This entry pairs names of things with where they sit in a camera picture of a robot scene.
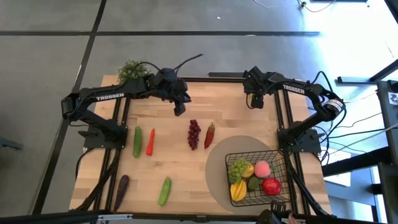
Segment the gray circular mat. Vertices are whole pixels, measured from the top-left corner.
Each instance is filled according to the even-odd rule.
[[[270,150],[263,142],[250,136],[234,136],[222,140],[209,153],[206,161],[206,183],[214,199],[225,209],[237,215],[259,215],[269,205],[234,207],[229,199],[225,156],[229,153]]]

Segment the wooden table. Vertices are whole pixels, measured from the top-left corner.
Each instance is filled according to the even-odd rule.
[[[117,77],[104,76],[102,86],[112,84],[117,84]],[[264,109],[250,110],[246,107],[246,95],[241,83],[188,82],[188,93],[192,102],[186,104],[187,110],[180,117],[174,116],[174,104],[158,98],[132,100],[127,119],[129,133],[126,147],[121,153],[114,194],[122,175],[127,174],[131,181],[118,212],[233,215],[221,207],[209,193],[205,181],[205,164],[209,152],[221,140],[237,135],[252,136],[271,149],[277,149],[278,122],[273,96],[264,97]],[[304,96],[289,96],[294,120],[307,118],[308,109]],[[114,102],[110,100],[97,103],[95,113],[111,119]],[[196,119],[202,129],[199,148],[194,151],[187,143],[190,119]],[[211,146],[204,150],[203,142],[211,122],[216,126],[216,134]],[[136,125],[142,128],[143,133],[142,152],[137,159],[132,156]],[[154,153],[153,156],[147,156],[145,149],[152,128],[156,130]],[[307,188],[323,209],[331,212],[319,161],[310,153],[300,155]],[[95,149],[82,159],[70,208],[79,206],[93,190],[100,176],[103,156],[104,149]],[[161,207],[158,206],[157,199],[167,176],[172,179],[172,191],[167,205]],[[100,208],[104,208],[107,192],[108,186],[105,186]],[[297,186],[296,192],[298,209],[303,213]]]

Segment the wire basket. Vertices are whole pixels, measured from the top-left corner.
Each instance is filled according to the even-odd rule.
[[[232,200],[231,191],[231,182],[228,178],[228,169],[234,163],[235,160],[243,158],[250,162],[252,165],[255,165],[259,161],[266,161],[270,164],[274,170],[271,172],[269,177],[275,177],[279,180],[281,190],[280,194],[276,196],[269,196],[264,193],[262,190],[262,181],[264,179],[259,179],[259,187],[251,192],[247,192],[246,196],[243,200],[235,202]],[[251,206],[251,205],[267,205],[271,204],[273,200],[277,202],[290,202],[290,190],[287,184],[287,174],[285,168],[285,161],[282,156],[278,155],[278,151],[257,151],[257,152],[242,152],[242,153],[231,153],[225,156],[225,166],[226,166],[226,175],[228,179],[228,192],[231,204],[235,207],[243,207],[243,206]],[[249,178],[242,178],[246,183]]]

